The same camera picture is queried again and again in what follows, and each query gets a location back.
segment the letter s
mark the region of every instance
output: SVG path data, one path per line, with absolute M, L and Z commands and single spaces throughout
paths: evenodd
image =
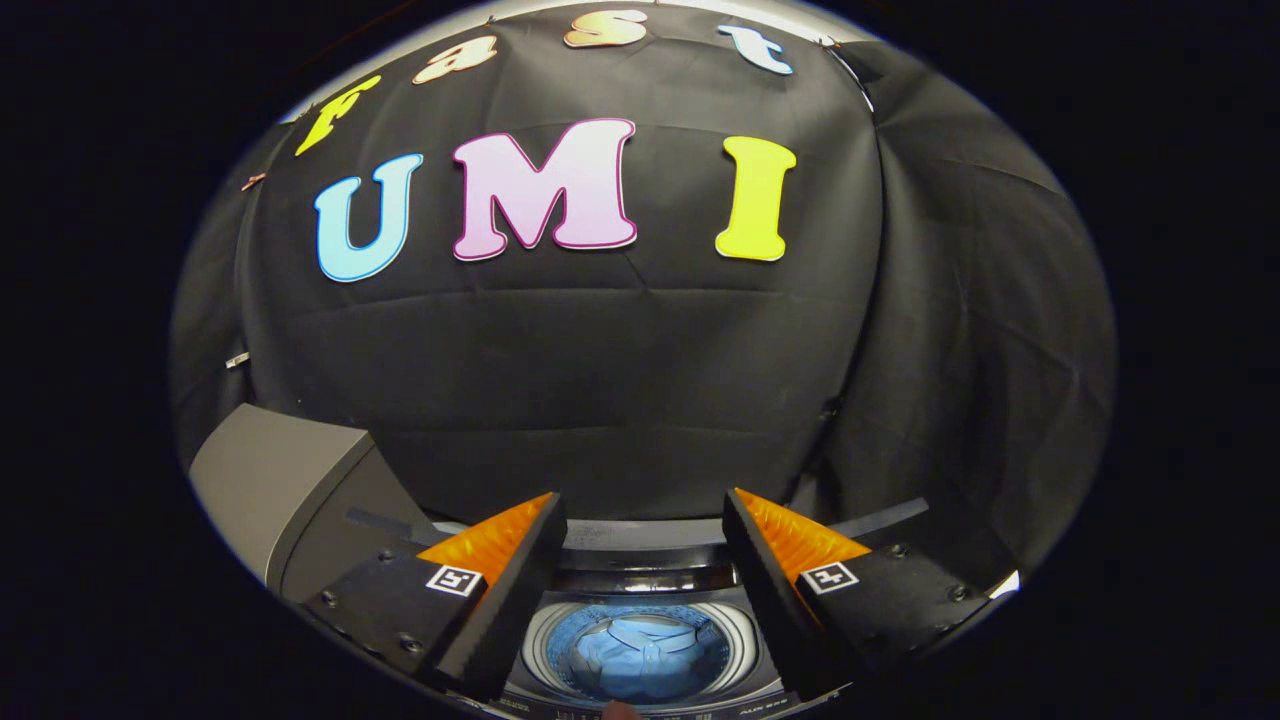
M 573 29 L 564 33 L 570 47 L 631 45 L 649 31 L 640 23 L 649 19 L 640 10 L 599 10 L 573 20 Z

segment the pink letter m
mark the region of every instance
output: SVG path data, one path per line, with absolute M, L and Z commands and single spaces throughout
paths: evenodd
M 570 126 L 539 170 L 507 133 L 477 137 L 453 159 L 465 167 L 466 217 L 453 245 L 458 260 L 485 260 L 507 249 L 494 227 L 494 204 L 526 249 L 538 245 L 552 209 L 564 196 L 564 222 L 556 245 L 603 250 L 635 242 L 636 224 L 622 208 L 622 145 L 635 135 L 631 120 L 595 119 Z

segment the screw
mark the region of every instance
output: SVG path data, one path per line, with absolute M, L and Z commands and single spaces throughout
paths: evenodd
M 403 650 L 404 652 L 411 652 L 413 655 L 422 652 L 422 643 L 413 639 L 411 635 L 401 633 L 399 641 L 401 641 L 401 650 Z

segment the black fabric backdrop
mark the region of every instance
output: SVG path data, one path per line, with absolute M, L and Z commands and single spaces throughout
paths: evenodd
M 1092 479 L 1115 384 L 1102 269 L 1052 173 L 970 95 L 883 44 L 837 59 L 776 28 L 659 6 L 645 8 L 640 42 L 566 47 L 564 29 L 593 9 L 442 40 L 370 70 L 379 83 L 301 156 L 328 99 L 255 146 L 178 293 L 184 461 L 225 398 L 248 397 L 247 375 L 264 407 L 370 428 L 420 505 L 468 523 L 544 488 L 579 518 L 713 516 L 733 486 L 790 500 L 817 456 L 835 471 L 822 505 L 837 518 L 947 496 L 992 523 L 1024 573 L 1037 565 Z M 782 44 L 795 73 L 749 64 L 721 24 Z M 484 35 L 495 58 L 410 82 Z M 865 76 L 874 114 L 841 60 Z M 622 158 L 634 245 L 452 258 L 453 149 L 509 132 L 540 165 L 568 126 L 609 117 L 637 126 Z M 799 159 L 777 263 L 713 247 L 735 135 Z M 329 281 L 314 199 L 407 152 L 424 161 L 404 249 L 372 278 Z M 366 187 L 352 200 L 356 243 L 380 223 Z M 241 338 L 252 360 L 227 373 Z
M 174 459 L 165 382 L 174 282 L 234 158 L 303 92 L 449 9 L 410 5 L 401 29 L 293 72 L 392 5 L 12 8 L 5 716 L 439 716 L 236 564 Z M 1272 9 L 847 10 L 1053 168 L 1098 241 L 1121 350 L 1115 432 L 1064 542 L 1000 612 L 856 714 L 1275 716 Z

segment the gray panel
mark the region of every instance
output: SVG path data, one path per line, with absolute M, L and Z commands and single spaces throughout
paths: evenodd
M 381 550 L 397 553 L 421 551 L 387 529 L 353 521 L 348 518 L 352 509 L 398 521 L 406 528 L 428 521 L 374 447 L 329 493 L 310 518 L 292 552 L 285 555 L 280 584 L 284 600 L 301 602 L 311 597 Z M 447 537 L 439 533 L 434 541 Z
M 244 404 L 209 436 L 191 482 L 223 539 L 279 591 L 288 553 L 325 497 L 374 446 L 369 433 Z

